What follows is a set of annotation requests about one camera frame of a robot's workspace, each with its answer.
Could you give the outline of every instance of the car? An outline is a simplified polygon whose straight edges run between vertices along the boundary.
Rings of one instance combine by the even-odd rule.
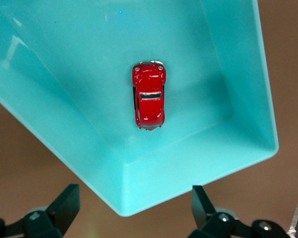
[[[133,66],[132,77],[137,126],[146,130],[161,127],[165,120],[164,65],[159,61],[140,62]]]

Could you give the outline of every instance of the turquoise plastic bin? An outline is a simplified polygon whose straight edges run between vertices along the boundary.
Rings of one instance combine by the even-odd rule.
[[[144,60],[167,70],[153,131]],[[0,0],[0,103],[122,216],[278,150],[255,0]]]

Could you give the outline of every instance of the brown table surface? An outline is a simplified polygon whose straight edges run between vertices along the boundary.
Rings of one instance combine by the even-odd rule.
[[[260,0],[280,149],[273,158],[205,186],[212,202],[250,225],[288,230],[298,202],[298,0]],[[195,229],[191,194],[134,216],[116,215],[0,105],[0,217],[10,224],[79,183],[81,210],[65,237],[184,238]]]

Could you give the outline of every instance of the screw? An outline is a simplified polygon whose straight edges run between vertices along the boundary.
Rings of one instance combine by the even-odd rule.
[[[38,214],[37,212],[35,212],[29,218],[30,218],[30,220],[34,221],[35,219],[37,219],[39,217],[40,217],[40,214]]]
[[[264,221],[260,222],[259,226],[266,231],[270,231],[272,229],[272,227],[267,222],[264,222]]]
[[[219,218],[220,218],[222,221],[224,221],[224,222],[229,221],[228,216],[227,216],[226,214],[224,214],[224,213],[221,213],[221,214],[219,215]]]

